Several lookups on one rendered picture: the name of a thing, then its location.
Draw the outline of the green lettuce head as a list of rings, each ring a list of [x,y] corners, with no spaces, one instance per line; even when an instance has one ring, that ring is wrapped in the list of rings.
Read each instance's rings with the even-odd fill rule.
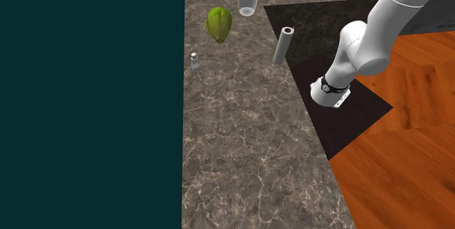
[[[218,43],[222,44],[232,26],[232,15],[223,7],[212,8],[206,18],[206,30],[209,35]]]

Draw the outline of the grey paper roll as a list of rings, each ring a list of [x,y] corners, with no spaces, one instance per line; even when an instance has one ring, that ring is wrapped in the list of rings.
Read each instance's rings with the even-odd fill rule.
[[[275,65],[281,65],[284,62],[294,32],[294,28],[289,26],[281,29],[276,51],[273,56],[273,63]]]

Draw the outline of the dark robot stand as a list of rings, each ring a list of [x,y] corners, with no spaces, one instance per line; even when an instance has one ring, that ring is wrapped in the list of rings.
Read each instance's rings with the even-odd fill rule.
[[[287,64],[328,158],[364,132],[455,124],[455,0],[430,0],[401,31],[387,70],[354,80],[340,108],[311,99],[310,85],[329,69],[341,29],[365,21],[377,1],[265,7],[276,35],[285,26],[295,30]]]

